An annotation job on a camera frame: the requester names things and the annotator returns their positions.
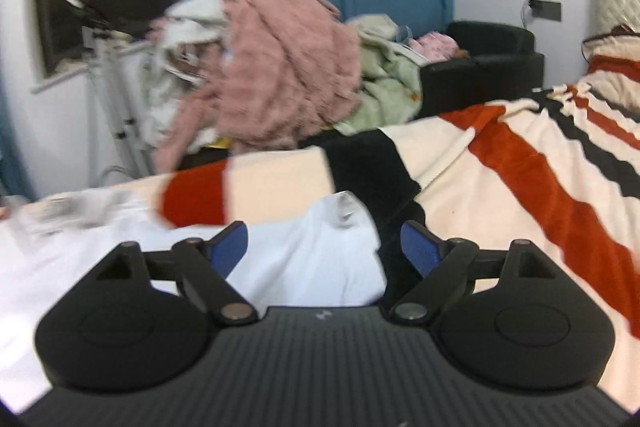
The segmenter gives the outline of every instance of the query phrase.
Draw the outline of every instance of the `white cloth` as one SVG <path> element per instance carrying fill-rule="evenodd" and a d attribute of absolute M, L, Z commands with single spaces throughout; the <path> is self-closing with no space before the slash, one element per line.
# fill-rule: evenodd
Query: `white cloth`
<path fill-rule="evenodd" d="M 13 226 L 0 223 L 0 397 L 14 412 L 50 389 L 33 347 L 38 321 L 100 259 L 122 241 L 138 241 L 143 251 L 165 250 L 222 229 L 167 229 L 131 195 L 108 205 L 104 215 L 93 228 L 78 220 L 65 226 L 47 221 L 49 232 L 55 230 L 48 234 L 40 233 L 47 228 L 42 217 L 25 208 L 12 215 Z M 349 193 L 333 194 L 302 219 L 250 227 L 248 250 L 227 280 L 260 314 L 271 305 L 366 305 L 386 286 L 379 247 L 366 208 Z"/>
<path fill-rule="evenodd" d="M 164 16 L 162 37 L 152 57 L 148 111 L 141 126 L 143 139 L 152 147 L 158 147 L 171 129 L 180 99 L 188 91 L 188 82 L 195 86 L 202 82 L 199 76 L 175 70 L 166 60 L 167 52 L 178 52 L 182 44 L 204 44 L 226 38 L 222 0 L 181 0 L 169 7 Z M 197 152 L 216 138 L 214 129 L 201 130 L 188 153 Z"/>

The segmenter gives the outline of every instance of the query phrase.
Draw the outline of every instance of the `pink clothing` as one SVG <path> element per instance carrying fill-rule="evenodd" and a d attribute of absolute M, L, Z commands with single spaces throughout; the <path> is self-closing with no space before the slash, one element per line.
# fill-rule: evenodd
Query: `pink clothing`
<path fill-rule="evenodd" d="M 155 158 L 174 170 L 200 128 L 234 153 L 292 149 L 360 103 L 360 38 L 325 0 L 223 0 L 232 59 L 206 51 L 204 84 L 188 94 Z"/>
<path fill-rule="evenodd" d="M 420 37 L 417 41 L 414 39 L 409 40 L 409 47 L 420 55 L 424 56 L 431 62 L 444 62 L 445 60 L 451 60 L 453 55 L 459 49 L 457 42 L 449 37 L 438 32 L 431 32 L 423 37 Z"/>

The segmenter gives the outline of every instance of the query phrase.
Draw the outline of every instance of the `black armrest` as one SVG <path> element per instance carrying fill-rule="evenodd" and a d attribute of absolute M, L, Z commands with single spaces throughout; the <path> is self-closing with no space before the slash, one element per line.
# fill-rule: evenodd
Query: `black armrest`
<path fill-rule="evenodd" d="M 536 37 L 524 28 L 489 22 L 456 21 L 447 29 L 447 35 L 458 45 L 476 55 L 533 53 Z"/>
<path fill-rule="evenodd" d="M 513 100 L 542 87 L 540 54 L 455 58 L 420 70 L 422 108 L 416 118 L 463 109 L 490 100 Z"/>

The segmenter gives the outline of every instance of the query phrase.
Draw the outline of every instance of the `black wall socket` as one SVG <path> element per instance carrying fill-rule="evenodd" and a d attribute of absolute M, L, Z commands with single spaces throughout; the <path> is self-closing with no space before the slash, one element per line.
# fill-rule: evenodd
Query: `black wall socket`
<path fill-rule="evenodd" d="M 555 1 L 529 0 L 531 14 L 536 19 L 562 22 L 562 3 Z"/>

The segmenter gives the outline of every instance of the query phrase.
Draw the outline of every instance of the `black stripe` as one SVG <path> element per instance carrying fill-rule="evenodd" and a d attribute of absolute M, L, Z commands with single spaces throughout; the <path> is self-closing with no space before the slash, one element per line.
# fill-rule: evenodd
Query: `black stripe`
<path fill-rule="evenodd" d="M 640 114 L 629 111 L 624 105 L 620 105 L 618 103 L 613 103 L 607 100 L 604 96 L 602 96 L 599 92 L 597 92 L 593 87 L 589 91 L 595 98 L 600 100 L 601 102 L 606 103 L 610 108 L 615 111 L 620 111 L 620 114 L 629 120 L 633 120 L 636 123 L 640 123 Z"/>
<path fill-rule="evenodd" d="M 414 201 L 420 185 L 411 179 L 393 140 L 380 130 L 350 137 L 324 134 L 313 142 L 324 149 L 336 192 L 351 191 L 376 224 L 378 256 L 386 276 L 385 295 L 378 305 L 388 312 L 422 280 L 400 245 L 405 221 L 424 224 L 424 210 Z"/>
<path fill-rule="evenodd" d="M 629 162 L 619 160 L 589 140 L 588 134 L 574 125 L 573 118 L 562 114 L 562 103 L 547 99 L 541 104 L 542 108 L 548 110 L 566 139 L 580 143 L 587 161 L 595 165 L 607 180 L 620 186 L 625 198 L 640 198 L 640 176 Z"/>

